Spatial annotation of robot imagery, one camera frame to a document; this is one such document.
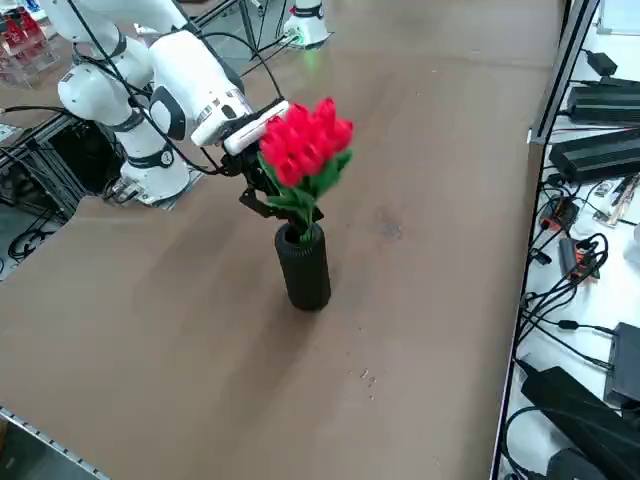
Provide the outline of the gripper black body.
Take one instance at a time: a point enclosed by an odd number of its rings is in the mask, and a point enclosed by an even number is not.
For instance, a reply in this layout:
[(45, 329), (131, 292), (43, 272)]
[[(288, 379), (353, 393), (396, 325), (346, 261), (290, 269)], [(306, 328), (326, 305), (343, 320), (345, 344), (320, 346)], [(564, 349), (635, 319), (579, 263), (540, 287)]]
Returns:
[(236, 155), (225, 152), (221, 158), (223, 174), (227, 177), (242, 175), (250, 188), (268, 189), (270, 181), (262, 169), (258, 153), (256, 144), (250, 144)]

